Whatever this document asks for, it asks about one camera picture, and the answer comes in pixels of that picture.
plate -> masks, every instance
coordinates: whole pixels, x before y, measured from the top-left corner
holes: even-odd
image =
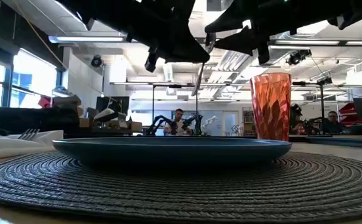
[[[291,145],[243,138],[140,136],[53,141],[56,150],[89,164],[251,164],[283,156]]]

woven placemat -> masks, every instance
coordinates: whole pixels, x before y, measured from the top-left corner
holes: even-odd
[[[32,154],[0,164],[0,202],[138,222],[323,223],[362,217],[362,162],[290,152],[261,167],[169,176]]]

cable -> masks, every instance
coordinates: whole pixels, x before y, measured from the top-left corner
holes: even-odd
[[[320,69],[320,67],[319,67],[319,65],[317,64],[317,62],[315,61],[315,59],[313,59],[312,56],[311,56],[310,58],[312,59],[312,61],[313,61],[313,62],[315,63],[315,65],[317,66],[317,68],[319,69],[320,73],[323,74],[322,70]],[[348,93],[347,91],[345,91],[345,90],[341,89],[340,87],[338,87],[338,85],[334,85],[334,84],[330,84],[330,85],[334,86],[335,88],[338,88],[340,91],[342,91],[342,92],[344,92],[344,93],[346,93],[346,94],[348,94],[348,95],[362,98],[362,96],[358,96],[358,95],[354,95],[354,94],[352,94],[352,93]]]
[[[102,94],[102,91],[98,91],[96,90],[94,87],[92,87],[91,85],[89,85],[87,82],[85,82],[82,78],[79,78],[78,75],[75,75],[58,57],[57,55],[50,49],[50,47],[44,42],[43,38],[39,35],[39,33],[35,30],[35,28],[33,27],[32,23],[28,20],[28,18],[26,18],[26,15],[24,14],[24,11],[21,9],[21,7],[19,7],[17,0],[12,0],[13,3],[15,4],[15,6],[17,7],[18,11],[22,14],[22,17],[26,20],[26,22],[28,23],[28,25],[30,26],[30,28],[33,30],[33,32],[36,34],[36,36],[40,39],[40,41],[44,44],[44,46],[47,48],[47,50],[49,50],[49,52],[55,57],[55,59],[57,59],[57,61],[64,67],[66,68],[66,70],[68,70],[68,72],[73,75],[76,79],[80,80],[83,84],[85,84],[86,86],[90,87],[92,90],[96,91],[99,94]],[[107,96],[109,97],[109,101],[116,101],[115,99],[113,99],[111,96]]]

fork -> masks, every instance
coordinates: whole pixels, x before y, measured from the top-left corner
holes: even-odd
[[[33,138],[39,133],[40,129],[29,128],[21,136],[18,137],[20,140],[33,141]]]

desk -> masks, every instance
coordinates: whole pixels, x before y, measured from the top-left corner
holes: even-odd
[[[328,146],[328,145],[317,145],[317,144],[308,144],[295,142],[293,143],[292,151],[294,152],[309,152],[316,154],[331,154],[335,156],[357,159],[362,161],[362,148],[355,147],[343,147],[343,146]],[[73,223],[97,223],[94,220],[86,221],[85,219],[75,220],[75,219],[63,219],[56,218],[48,215],[41,215],[37,213],[32,213],[27,210],[11,210],[10,208],[0,206],[0,224],[73,224]],[[343,222],[342,224],[362,224],[362,220],[356,220],[352,222]]]

